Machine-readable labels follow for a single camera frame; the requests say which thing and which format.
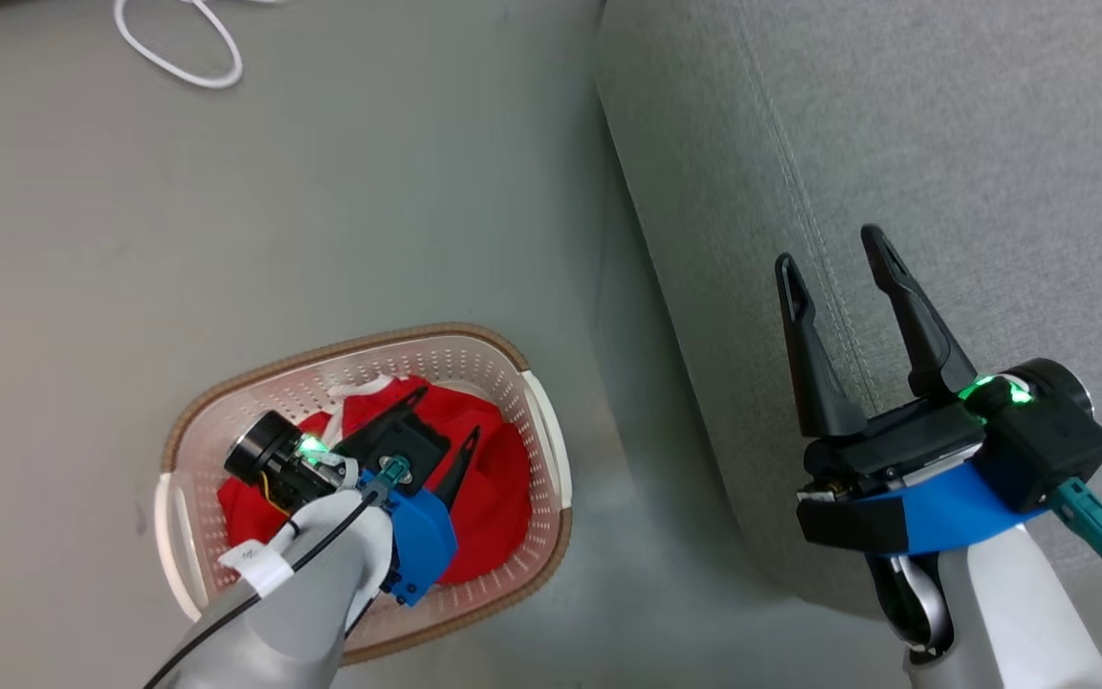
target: laundry basket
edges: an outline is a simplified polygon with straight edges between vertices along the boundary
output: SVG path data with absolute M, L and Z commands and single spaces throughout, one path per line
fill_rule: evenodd
M 572 480 L 563 435 L 542 385 L 511 344 L 465 323 L 385 333 L 333 344 L 237 376 L 181 413 L 155 487 L 155 540 L 172 594 L 190 618 L 236 583 L 217 562 L 228 549 L 215 492 L 228 478 L 228 446 L 263 410 L 294 422 L 329 405 L 325 389 L 388 375 L 419 375 L 494 402 L 520 431 L 530 460 L 526 541 L 501 568 L 464 584 L 437 585 L 419 605 L 381 596 L 346 640 L 343 664 L 409 649 L 487 618 L 554 574 L 572 531 Z

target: white velcro strap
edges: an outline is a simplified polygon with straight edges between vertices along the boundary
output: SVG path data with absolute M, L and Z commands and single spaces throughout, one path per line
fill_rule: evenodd
M 260 599 L 266 599 L 294 574 L 279 550 L 267 548 L 257 540 L 247 540 L 219 555 L 219 563 L 240 572 L 241 579 L 249 581 Z

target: gray floor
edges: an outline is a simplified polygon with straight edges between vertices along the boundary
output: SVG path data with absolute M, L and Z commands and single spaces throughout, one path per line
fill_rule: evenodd
M 576 482 L 537 596 L 336 686 L 904 686 L 887 629 L 761 584 L 591 84 L 590 0 L 217 3 L 246 78 L 128 51 L 108 0 L 0 4 L 0 686 L 138 686 L 186 627 L 165 432 L 290 353 L 467 320 L 528 354 Z M 195 67 L 187 6 L 132 23 Z

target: cable connector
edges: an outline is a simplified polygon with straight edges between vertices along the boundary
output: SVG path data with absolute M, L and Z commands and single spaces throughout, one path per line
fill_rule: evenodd
M 1102 503 L 1083 480 L 1060 484 L 1049 494 L 1048 508 L 1102 559 Z
M 389 499 L 389 492 L 399 483 L 410 483 L 410 462 L 401 454 L 385 456 L 380 457 L 380 473 L 374 476 L 372 481 L 361 485 L 359 492 L 370 489 L 377 494 L 377 503 L 385 504 Z

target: basket handle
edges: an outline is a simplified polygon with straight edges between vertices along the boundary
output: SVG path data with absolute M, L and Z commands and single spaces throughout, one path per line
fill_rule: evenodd
M 533 375 L 533 372 L 521 372 L 521 378 L 525 378 L 526 385 L 529 385 L 530 394 L 537 402 L 534 406 L 539 411 L 538 423 L 542 426 L 542 432 L 551 445 L 551 457 L 549 459 L 552 462 L 551 466 L 554 469 L 557 480 L 560 482 L 560 509 L 569 509 L 572 506 L 572 472 L 569 471 L 569 449 L 563 442 L 563 431 L 560 431 L 560 419 L 555 417 L 551 398 L 548 397 L 547 390 L 542 388 L 542 383 Z
M 193 596 L 186 588 L 185 578 L 181 575 L 181 571 L 183 569 L 184 571 L 197 571 L 197 567 L 181 567 L 182 562 L 177 561 L 181 555 L 177 555 L 177 545 L 172 543 L 170 525 L 170 515 L 172 512 L 176 512 L 177 523 L 183 529 L 183 534 L 186 535 L 181 538 L 185 546 L 180 549 L 180 552 L 183 553 L 186 566 L 190 562 L 196 562 L 197 556 L 192 551 L 192 540 L 188 537 L 190 509 L 185 504 L 185 493 L 174 487 L 171 482 L 172 474 L 161 474 L 161 480 L 155 484 L 155 546 L 161 555 L 164 577 L 172 589 L 172 598 L 175 598 L 177 604 L 181 605 L 181 612 L 184 612 L 190 620 L 196 621 L 202 615 L 202 611 L 198 610 L 197 603 L 193 602 Z M 170 510 L 170 502 L 175 510 Z

